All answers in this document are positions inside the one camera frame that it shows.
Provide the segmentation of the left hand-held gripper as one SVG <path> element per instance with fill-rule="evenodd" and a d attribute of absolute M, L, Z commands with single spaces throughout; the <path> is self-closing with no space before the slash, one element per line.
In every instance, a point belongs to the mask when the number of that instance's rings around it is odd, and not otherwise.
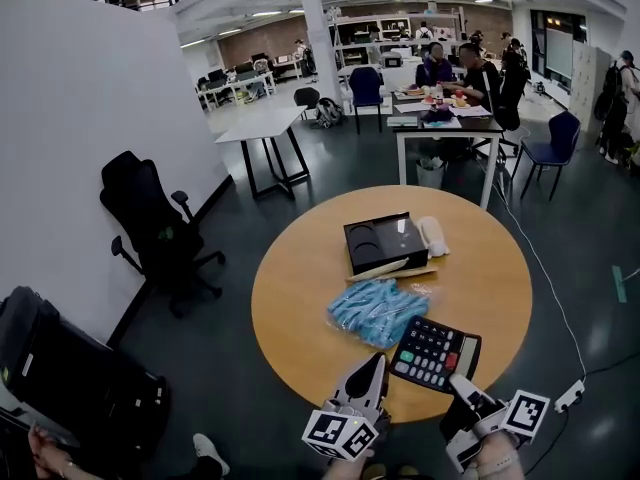
<path fill-rule="evenodd" d="M 379 397 L 378 366 L 383 366 Z M 316 453 L 334 460 L 355 462 L 370 456 L 390 415 L 382 406 L 388 395 L 389 359 L 383 352 L 368 359 L 342 376 L 334 396 L 322 408 L 314 410 L 301 440 Z"/>

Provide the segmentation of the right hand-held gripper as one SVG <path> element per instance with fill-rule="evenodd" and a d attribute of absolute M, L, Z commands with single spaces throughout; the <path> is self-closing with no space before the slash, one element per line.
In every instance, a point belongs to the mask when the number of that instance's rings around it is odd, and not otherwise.
<path fill-rule="evenodd" d="M 458 397 L 439 423 L 446 452 L 463 473 L 491 434 L 505 431 L 520 443 L 532 441 L 550 406 L 550 399 L 518 390 L 509 402 L 494 400 L 465 376 L 452 373 L 449 384 Z"/>

